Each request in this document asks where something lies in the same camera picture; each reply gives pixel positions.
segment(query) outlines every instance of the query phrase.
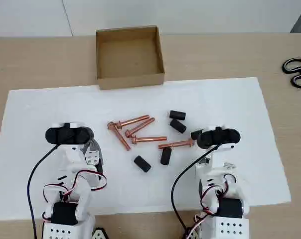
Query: cardboard box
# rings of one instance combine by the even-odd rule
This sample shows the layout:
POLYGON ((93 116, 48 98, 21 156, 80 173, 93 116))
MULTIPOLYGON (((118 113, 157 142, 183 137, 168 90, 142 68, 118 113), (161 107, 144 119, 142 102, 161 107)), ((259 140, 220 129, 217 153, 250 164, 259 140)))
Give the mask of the cardboard box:
POLYGON ((96 57, 100 89, 161 85, 164 82, 156 26, 98 30, 96 57))

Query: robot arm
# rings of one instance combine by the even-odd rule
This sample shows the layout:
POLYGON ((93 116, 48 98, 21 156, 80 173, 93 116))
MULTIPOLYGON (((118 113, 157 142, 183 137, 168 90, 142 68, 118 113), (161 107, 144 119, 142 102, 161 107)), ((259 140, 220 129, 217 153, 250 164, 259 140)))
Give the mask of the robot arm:
POLYGON ((43 239, 91 239, 95 225, 95 217, 88 212, 91 194, 106 186, 101 149, 92 130, 78 123, 56 124, 45 137, 61 145, 67 164, 43 190, 47 200, 43 239))
POLYGON ((195 165, 203 212, 195 216, 187 239, 249 238, 249 205, 242 179, 236 166, 227 162, 227 152, 239 141, 239 132, 226 127, 208 128, 198 134, 199 147, 208 150, 221 146, 195 165))

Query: white paper sheet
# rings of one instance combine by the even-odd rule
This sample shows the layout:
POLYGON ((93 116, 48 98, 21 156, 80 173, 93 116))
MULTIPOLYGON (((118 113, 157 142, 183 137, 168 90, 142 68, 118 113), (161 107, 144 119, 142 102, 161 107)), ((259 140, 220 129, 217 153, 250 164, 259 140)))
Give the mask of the white paper sheet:
MULTIPOLYGON (((249 203, 256 206, 291 200, 257 78, 166 82, 163 86, 111 91, 100 91, 97 86, 14 90, 8 95, 0 133, 0 220, 30 218, 28 176, 52 147, 45 140, 45 131, 51 123, 64 121, 84 122, 102 148, 108 186, 93 193, 92 213, 171 211, 170 190, 176 176, 203 150, 175 148, 169 166, 159 163, 158 143, 140 143, 125 151, 107 130, 107 122, 144 114, 155 117, 156 122, 137 135, 166 135, 168 141, 188 139, 192 131, 208 125, 226 124, 237 129, 242 139, 227 157, 248 182, 252 191, 249 203), (187 113, 184 134, 168 125, 169 110, 187 113), (148 173, 134 165, 137 155, 152 165, 148 173)), ((42 186, 55 175, 61 163, 59 156, 55 151, 33 178, 31 198, 37 218, 45 208, 42 186)), ((192 169, 177 185, 177 207, 200 208, 197 189, 192 169)))

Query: black scissors handle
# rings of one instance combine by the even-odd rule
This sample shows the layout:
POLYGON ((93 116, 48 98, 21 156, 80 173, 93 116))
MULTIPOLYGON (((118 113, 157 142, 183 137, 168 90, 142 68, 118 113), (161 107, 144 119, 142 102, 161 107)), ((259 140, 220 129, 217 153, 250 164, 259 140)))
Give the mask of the black scissors handle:
POLYGON ((286 74, 292 74, 292 73, 296 73, 299 72, 299 75, 296 75, 294 77, 291 78, 291 84, 294 87, 297 88, 301 88, 301 84, 299 84, 297 81, 301 79, 301 66, 295 67, 295 68, 288 68, 288 65, 292 62, 299 62, 301 63, 301 58, 300 57, 296 57, 296 58, 291 58, 289 60, 287 60, 283 65, 282 65, 282 71, 285 72, 286 74))
POLYGON ((288 68, 288 65, 292 62, 299 62, 301 63, 301 58, 300 57, 296 57, 296 58, 291 58, 288 61, 286 61, 283 65, 282 65, 282 71, 285 72, 286 74, 291 74, 291 73, 296 73, 296 72, 300 72, 301 73, 301 66, 295 67, 295 68, 288 68))

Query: table surface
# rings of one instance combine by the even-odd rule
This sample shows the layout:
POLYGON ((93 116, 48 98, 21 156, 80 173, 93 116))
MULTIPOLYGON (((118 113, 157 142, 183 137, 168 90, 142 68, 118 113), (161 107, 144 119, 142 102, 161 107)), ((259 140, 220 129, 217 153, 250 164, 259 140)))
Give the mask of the table surface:
MULTIPOLYGON (((251 208, 251 238, 301 238, 301 89, 281 72, 286 59, 301 57, 301 34, 162 35, 161 45, 166 80, 258 77, 292 202, 251 208)), ((95 63, 93 36, 0 38, 0 128, 8 90, 94 85, 95 63)), ((190 224, 193 212, 182 216, 190 224)), ((98 216, 97 226, 111 239, 182 232, 172 212, 98 216)), ((0 222, 0 239, 11 238, 33 238, 31 221, 0 222)))

